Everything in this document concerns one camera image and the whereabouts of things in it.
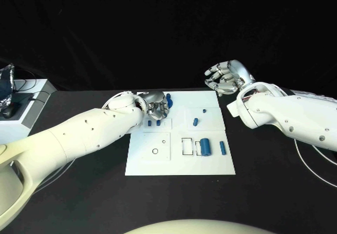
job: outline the robotic hand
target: robotic hand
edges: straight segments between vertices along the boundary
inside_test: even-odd
[[[0,145],[0,230],[17,216],[48,175],[135,131],[145,115],[158,120],[167,114],[163,92],[140,96],[122,92],[101,109],[78,114],[53,128]],[[22,172],[23,181],[10,167],[12,162]]]
[[[272,124],[288,137],[337,151],[337,101],[333,98],[301,91],[285,93],[277,85],[256,82],[238,60],[217,63],[205,72],[212,73],[205,83],[219,96],[241,91],[228,109],[249,128]]]

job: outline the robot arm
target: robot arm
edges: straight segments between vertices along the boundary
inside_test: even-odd
[[[236,101],[228,105],[228,109],[233,117],[241,116],[249,128],[253,129],[264,124],[272,124],[288,137],[337,151],[336,101],[314,95],[310,97],[301,94],[288,95],[277,85],[255,82],[245,66],[236,60],[219,63],[205,74],[209,75],[212,72],[215,74],[205,81],[206,84],[207,82],[212,84],[210,80],[226,73],[220,80],[225,84],[236,84],[241,90]],[[226,81],[225,76],[232,77],[232,80]],[[219,95],[235,92],[219,91],[219,87],[215,88]]]
[[[137,130],[150,111],[158,113],[158,119],[169,113],[164,108],[163,111],[148,109],[150,106],[164,106],[164,93],[158,92],[153,101],[148,95],[153,94],[140,97],[124,92],[105,103],[104,109],[89,110],[53,128],[0,145],[0,230],[17,216],[48,175]],[[23,182],[10,167],[13,161],[23,174]]]

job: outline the black curtain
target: black curtain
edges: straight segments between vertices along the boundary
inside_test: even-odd
[[[203,87],[238,59],[258,81],[337,98],[334,6],[314,2],[4,0],[0,60],[62,90]]]

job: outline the black table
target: black table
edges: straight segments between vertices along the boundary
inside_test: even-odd
[[[55,92],[32,134],[101,108],[118,92]],[[252,130],[230,116],[226,105],[235,97],[219,98],[219,104],[236,175],[125,176],[125,135],[75,161],[63,176],[33,195],[3,233],[121,234],[186,218],[233,221],[277,233],[336,233],[337,188],[304,167],[294,140],[277,127]],[[298,145],[308,165],[337,183],[334,165],[311,146]]]

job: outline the white board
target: white board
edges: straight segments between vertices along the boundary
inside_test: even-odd
[[[131,133],[125,175],[235,175],[216,92],[179,91],[170,92],[170,96],[173,107],[167,118],[161,120],[161,126],[156,125],[156,120],[147,118],[138,131]],[[169,144],[167,140],[163,143],[164,137],[170,138]],[[210,156],[199,155],[202,138],[209,138]],[[222,155],[220,141],[225,142],[226,155]],[[193,155],[183,155],[183,142],[187,144],[184,147],[189,154],[192,150]],[[153,153],[156,147],[160,155]]]

